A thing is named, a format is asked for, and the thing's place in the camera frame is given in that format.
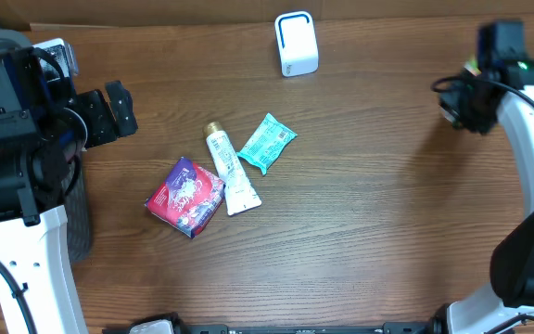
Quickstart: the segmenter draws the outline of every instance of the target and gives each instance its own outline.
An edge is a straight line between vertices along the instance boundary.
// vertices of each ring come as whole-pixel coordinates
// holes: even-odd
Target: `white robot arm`
[[[499,123],[512,146],[525,199],[525,221],[494,251],[490,283],[432,318],[438,334],[499,333],[534,320],[534,60],[519,21],[499,21],[478,36],[477,66],[440,79],[445,115],[458,128],[487,133]],[[439,83],[453,82],[449,89]]]
[[[534,86],[526,86],[522,93],[534,100]],[[507,93],[498,107],[498,121],[508,135],[514,152],[525,196],[525,216],[529,216],[534,212],[534,109],[519,96]],[[502,299],[488,283],[465,300],[449,307],[448,330],[454,334],[485,333],[521,314],[534,315],[534,307],[504,306]]]
[[[85,334],[68,256],[66,198],[83,148],[133,135],[131,94],[77,94],[77,62],[56,39],[0,31],[0,302],[11,334]],[[62,185],[73,174],[67,187]]]

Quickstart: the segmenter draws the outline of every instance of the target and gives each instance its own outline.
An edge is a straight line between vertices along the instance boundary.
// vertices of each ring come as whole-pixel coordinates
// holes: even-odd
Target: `purple package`
[[[146,206],[158,218],[194,238],[222,203],[223,191],[224,182],[219,177],[182,157]]]

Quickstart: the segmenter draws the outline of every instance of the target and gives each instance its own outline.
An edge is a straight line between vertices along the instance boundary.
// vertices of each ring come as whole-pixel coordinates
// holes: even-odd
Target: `small white device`
[[[280,15],[275,20],[275,36],[285,77],[318,69],[319,50],[311,14],[298,11]]]

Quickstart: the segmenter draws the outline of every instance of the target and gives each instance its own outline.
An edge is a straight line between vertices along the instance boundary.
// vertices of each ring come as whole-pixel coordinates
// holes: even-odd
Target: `wooden table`
[[[121,79],[133,94],[139,132],[84,163],[95,245],[73,274],[91,332],[169,311],[232,326],[426,320],[488,281],[524,218],[513,156],[500,128],[453,131],[428,87],[491,19],[317,22],[320,68],[292,79],[271,23],[29,33],[74,45],[78,91]],[[147,212],[179,157],[215,170],[205,124],[241,148],[267,112],[299,136],[266,176],[244,164],[260,208],[223,205],[193,240]]]

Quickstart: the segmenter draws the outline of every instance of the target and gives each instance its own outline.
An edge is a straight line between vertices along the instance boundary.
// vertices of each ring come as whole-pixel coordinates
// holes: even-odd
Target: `white tube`
[[[230,143],[230,138],[222,126],[218,122],[212,122],[203,128],[203,133],[218,175],[226,183],[228,215],[235,215],[260,206],[261,199],[250,184]]]

